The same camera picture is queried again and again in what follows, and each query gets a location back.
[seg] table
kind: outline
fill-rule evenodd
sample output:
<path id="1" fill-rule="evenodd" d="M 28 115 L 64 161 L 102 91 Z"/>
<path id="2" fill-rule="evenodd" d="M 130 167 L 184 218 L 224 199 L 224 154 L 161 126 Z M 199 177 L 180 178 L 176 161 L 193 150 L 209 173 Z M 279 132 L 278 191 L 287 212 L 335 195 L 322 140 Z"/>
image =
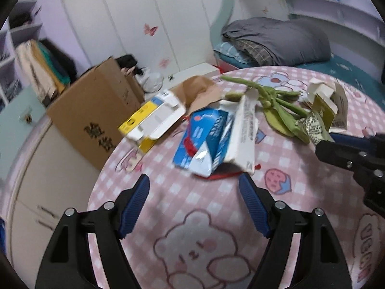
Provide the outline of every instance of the table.
<path id="1" fill-rule="evenodd" d="M 306 90 L 312 77 L 335 80 L 318 72 L 282 66 L 228 75 L 284 90 Z M 225 92 L 244 90 L 244 86 L 219 79 L 218 84 Z M 362 137 L 385 131 L 385 113 L 380 107 L 355 88 L 341 84 L 349 102 L 347 134 Z M 274 132 L 262 112 L 257 112 L 257 118 L 260 125 L 255 151 L 261 170 L 255 172 L 253 180 L 292 209 L 325 210 L 345 253 L 353 287 L 360 288 L 382 258 L 384 219 L 363 205 L 363 190 L 351 172 L 319 162 L 310 146 Z M 246 289 L 267 241 L 251 221 L 238 192 L 237 177 L 208 182 L 173 166 L 184 129 L 178 128 L 140 162 L 135 161 L 135 151 L 123 139 L 101 171 L 88 209 L 115 200 L 142 172 L 147 174 L 150 194 L 133 233 L 122 240 L 142 288 Z M 298 244 L 299 236 L 295 235 L 281 288 L 291 281 Z M 94 236 L 90 237 L 90 250 L 98 284 L 108 288 Z"/>

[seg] plastic bag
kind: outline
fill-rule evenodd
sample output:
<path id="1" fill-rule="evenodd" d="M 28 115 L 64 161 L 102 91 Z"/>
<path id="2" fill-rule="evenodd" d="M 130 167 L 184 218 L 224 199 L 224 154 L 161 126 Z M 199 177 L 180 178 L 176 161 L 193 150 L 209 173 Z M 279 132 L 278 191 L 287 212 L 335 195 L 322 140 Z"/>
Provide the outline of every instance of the plastic bag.
<path id="1" fill-rule="evenodd" d="M 159 91 L 163 86 L 163 79 L 161 73 L 151 72 L 149 68 L 143 69 L 143 75 L 135 75 L 136 80 L 146 93 L 153 93 Z"/>

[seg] folded blanket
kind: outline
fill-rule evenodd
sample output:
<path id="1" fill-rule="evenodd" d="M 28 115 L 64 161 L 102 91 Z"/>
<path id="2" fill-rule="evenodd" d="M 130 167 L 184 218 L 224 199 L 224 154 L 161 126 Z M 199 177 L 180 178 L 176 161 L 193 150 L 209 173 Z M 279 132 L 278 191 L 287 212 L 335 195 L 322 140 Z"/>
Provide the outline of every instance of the folded blanket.
<path id="1" fill-rule="evenodd" d="M 243 39 L 262 45 L 274 65 L 294 66 L 330 59 L 328 36 L 309 20 L 250 18 L 231 23 L 222 34 L 233 43 Z"/>

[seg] brown cardboard box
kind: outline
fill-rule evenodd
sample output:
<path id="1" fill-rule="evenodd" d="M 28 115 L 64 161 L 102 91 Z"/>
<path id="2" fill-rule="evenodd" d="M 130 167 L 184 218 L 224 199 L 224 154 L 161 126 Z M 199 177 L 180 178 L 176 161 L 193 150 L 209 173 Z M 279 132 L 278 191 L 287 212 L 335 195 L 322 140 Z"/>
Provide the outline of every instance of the brown cardboard box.
<path id="1" fill-rule="evenodd" d="M 49 106 L 47 114 L 73 147 L 101 170 L 122 140 L 118 127 L 140 106 L 110 58 L 79 78 Z"/>
<path id="2" fill-rule="evenodd" d="M 126 80 L 130 87 L 132 88 L 132 91 L 134 92 L 136 99 L 138 99 L 139 103 L 144 102 L 144 91 L 142 87 L 138 84 L 134 76 L 132 74 L 128 74 L 126 76 Z"/>

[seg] pillow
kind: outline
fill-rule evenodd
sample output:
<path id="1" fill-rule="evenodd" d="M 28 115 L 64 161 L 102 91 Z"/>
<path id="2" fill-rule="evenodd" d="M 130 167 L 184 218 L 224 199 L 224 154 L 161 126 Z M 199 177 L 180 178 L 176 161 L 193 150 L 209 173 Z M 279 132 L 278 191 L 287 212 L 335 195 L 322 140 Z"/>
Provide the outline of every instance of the pillow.
<path id="1" fill-rule="evenodd" d="M 217 45 L 214 48 L 214 51 L 226 55 L 227 57 L 231 57 L 242 64 L 249 64 L 254 62 L 251 57 L 247 56 L 247 54 L 243 53 L 242 51 L 237 50 L 235 46 L 233 46 L 230 42 L 224 42 Z"/>
<path id="2" fill-rule="evenodd" d="M 250 57 L 254 58 L 258 66 L 274 65 L 273 57 L 270 52 L 262 45 L 249 40 L 234 40 L 234 46 L 242 52 L 246 52 Z"/>

